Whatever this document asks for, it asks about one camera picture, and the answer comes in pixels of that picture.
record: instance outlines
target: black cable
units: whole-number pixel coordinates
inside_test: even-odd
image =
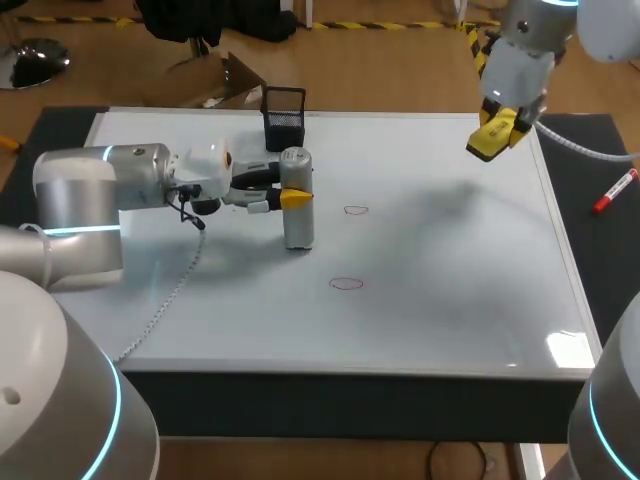
[[[435,442],[431,446],[431,448],[429,449],[429,452],[427,452],[427,457],[426,457],[425,462],[424,462],[424,477],[425,477],[425,480],[436,480],[435,477],[433,476],[432,463],[433,463],[433,454],[435,453],[435,451],[438,448],[438,446],[440,445],[440,443],[441,442]],[[478,477],[478,480],[483,480],[485,475],[487,474],[487,454],[482,449],[482,447],[480,446],[480,444],[478,442],[469,442],[469,444],[472,445],[476,449],[478,454],[480,455],[480,461],[482,463],[482,470],[481,470],[481,473],[480,473],[480,477]]]
[[[173,202],[169,200],[169,194],[171,192],[178,192],[178,199],[180,200],[180,208],[176,207],[173,204]],[[185,190],[183,187],[170,188],[164,193],[164,203],[167,204],[167,206],[174,209],[176,212],[180,213],[181,222],[184,223],[186,221],[189,221],[193,224],[194,227],[202,231],[206,228],[206,225],[204,224],[202,219],[200,219],[200,217],[196,217],[195,215],[191,215],[190,213],[185,212],[184,210],[184,206],[189,201],[189,198],[191,198],[191,195],[194,195],[197,197],[199,194],[200,192],[198,192],[197,194],[194,194],[193,192]]]

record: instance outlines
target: yellow black caution tape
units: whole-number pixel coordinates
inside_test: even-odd
[[[142,18],[127,17],[14,17],[16,22],[20,23],[112,23],[117,27],[124,27],[132,23],[144,23]]]
[[[478,38],[478,27],[472,24],[465,24],[464,29],[467,33],[467,41],[471,49],[471,55],[473,55],[476,71],[478,72],[478,76],[482,78],[484,67],[487,66],[487,57],[482,53],[482,47],[480,46],[480,40]]]
[[[314,22],[312,27],[314,30],[420,30],[428,28],[455,28],[463,29],[466,26],[495,27],[500,25],[499,22],[464,22],[464,23],[446,23],[446,22]]]
[[[21,23],[113,23],[116,26],[125,26],[132,23],[144,23],[142,18],[129,17],[14,17],[17,22]],[[461,29],[466,26],[474,27],[493,27],[500,25],[499,22],[464,22],[462,24],[446,23],[446,22],[314,22],[312,29],[314,30],[410,30],[410,29],[429,29],[429,28],[456,28]]]
[[[0,137],[0,148],[9,150],[9,152],[17,155],[20,153],[20,150],[22,150],[22,145],[19,142],[16,142],[13,138]]]

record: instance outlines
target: chair base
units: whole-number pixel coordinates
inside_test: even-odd
[[[64,72],[70,63],[69,50],[48,38],[30,38],[17,47],[0,47],[0,90],[42,85]]]

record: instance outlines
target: cable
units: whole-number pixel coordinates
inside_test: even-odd
[[[425,480],[436,480],[435,477],[433,476],[432,463],[433,463],[433,454],[435,453],[438,446],[440,446],[440,444],[441,442],[435,442],[431,446],[431,449],[429,450],[429,452],[427,452],[427,457],[424,462]],[[478,454],[480,455],[482,470],[480,471],[480,476],[478,477],[478,480],[483,480],[485,475],[487,474],[487,454],[482,449],[482,447],[478,442],[469,442],[469,444],[473,446],[478,452]]]
[[[544,135],[549,137],[551,140],[554,140],[560,145],[564,145],[565,147],[575,152],[581,153],[582,155],[586,155],[587,157],[597,158],[598,160],[606,160],[609,162],[631,162],[636,158],[640,158],[640,153],[632,153],[630,155],[609,155],[607,153],[600,153],[594,150],[589,150],[588,148],[581,147],[580,145],[572,142],[571,140],[567,140],[562,135],[558,135],[556,132],[546,127],[539,121],[536,122],[535,125],[540,133],[543,133]]]
[[[180,208],[176,207],[173,202],[169,200],[169,194],[171,192],[178,192],[178,199],[180,200]],[[174,209],[176,212],[180,213],[180,221],[186,222],[189,221],[196,227],[198,230],[203,231],[206,228],[206,225],[202,221],[200,217],[195,215],[191,215],[188,212],[185,212],[184,206],[189,201],[191,197],[198,197],[200,195],[201,188],[199,185],[193,186],[184,186],[184,187],[175,187],[170,188],[164,193],[164,203]]]
[[[180,280],[178,280],[178,283],[176,284],[175,288],[171,292],[171,295],[169,295],[167,299],[164,301],[164,303],[160,306],[160,308],[157,310],[156,314],[153,316],[151,321],[144,328],[140,336],[136,338],[133,342],[131,342],[131,344],[127,348],[125,348],[120,355],[114,358],[113,363],[117,365],[120,362],[122,362],[125,358],[131,355],[142,344],[142,342],[144,342],[149,337],[149,335],[151,335],[151,332],[153,331],[153,329],[158,325],[158,322],[160,322],[160,320],[164,316],[167,309],[171,306],[173,301],[176,299],[176,297],[180,293],[180,290],[182,290],[182,287],[186,285],[187,281],[189,280],[189,277],[191,276],[193,271],[196,269],[196,267],[200,263],[200,258],[202,257],[202,248],[204,247],[204,241],[206,238],[207,238],[206,231],[200,230],[200,239],[198,240],[198,248],[196,249],[196,253],[193,256],[193,260],[191,260],[191,263],[189,264],[185,272],[182,274],[182,277],[180,277]]]

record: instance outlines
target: red marker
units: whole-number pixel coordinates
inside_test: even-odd
[[[618,180],[607,193],[604,194],[604,197],[598,200],[598,203],[593,206],[593,213],[596,215],[598,213],[602,213],[602,211],[609,206],[611,201],[636,178],[638,178],[638,171],[635,168],[632,168],[624,177]]]

